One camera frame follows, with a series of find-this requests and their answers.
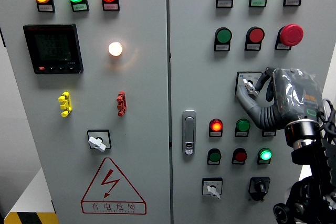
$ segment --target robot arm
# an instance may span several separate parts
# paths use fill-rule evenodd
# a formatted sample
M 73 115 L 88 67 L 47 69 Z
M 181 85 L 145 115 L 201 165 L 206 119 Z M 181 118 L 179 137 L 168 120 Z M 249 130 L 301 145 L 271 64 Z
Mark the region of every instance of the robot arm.
M 274 206 L 277 222 L 336 223 L 336 210 L 330 204 L 336 202 L 336 145 L 332 144 L 336 111 L 331 105 L 331 114 L 322 118 L 320 127 L 322 94 L 314 76 L 304 71 L 267 68 L 255 90 L 260 91 L 269 79 L 266 100 L 274 99 L 273 105 L 261 107 L 243 85 L 237 86 L 236 98 L 258 128 L 285 129 L 287 145 L 293 148 L 292 161 L 310 165 L 312 171 L 312 176 L 293 185 L 286 204 Z

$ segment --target digital power meter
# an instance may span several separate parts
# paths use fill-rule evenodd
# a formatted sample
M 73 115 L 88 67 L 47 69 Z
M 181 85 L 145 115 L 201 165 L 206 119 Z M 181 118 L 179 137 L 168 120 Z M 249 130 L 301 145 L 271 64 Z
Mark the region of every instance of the digital power meter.
M 23 31 L 36 74 L 83 72 L 75 24 L 25 25 Z

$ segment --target red terminal clip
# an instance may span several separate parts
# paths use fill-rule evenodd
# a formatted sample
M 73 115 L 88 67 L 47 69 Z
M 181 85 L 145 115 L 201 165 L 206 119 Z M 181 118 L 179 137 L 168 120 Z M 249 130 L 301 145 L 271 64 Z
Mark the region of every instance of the red terminal clip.
M 117 97 L 117 109 L 119 110 L 118 116 L 123 116 L 126 113 L 126 96 L 124 91 L 120 91 Z

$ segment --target yellow black striped tape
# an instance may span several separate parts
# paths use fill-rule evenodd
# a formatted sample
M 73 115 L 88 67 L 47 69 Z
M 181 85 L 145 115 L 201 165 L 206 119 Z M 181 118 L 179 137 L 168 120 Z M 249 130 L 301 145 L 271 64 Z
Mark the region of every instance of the yellow black striped tape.
M 10 212 L 4 224 L 59 224 L 54 212 Z

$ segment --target yellow terminal clip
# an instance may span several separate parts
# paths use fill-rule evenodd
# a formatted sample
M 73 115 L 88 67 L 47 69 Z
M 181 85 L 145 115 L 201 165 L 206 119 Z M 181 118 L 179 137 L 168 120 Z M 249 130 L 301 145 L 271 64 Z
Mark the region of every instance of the yellow terminal clip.
M 70 100 L 69 92 L 65 91 L 59 98 L 58 101 L 61 103 L 60 108 L 63 110 L 62 117 L 66 118 L 72 111 L 72 105 Z

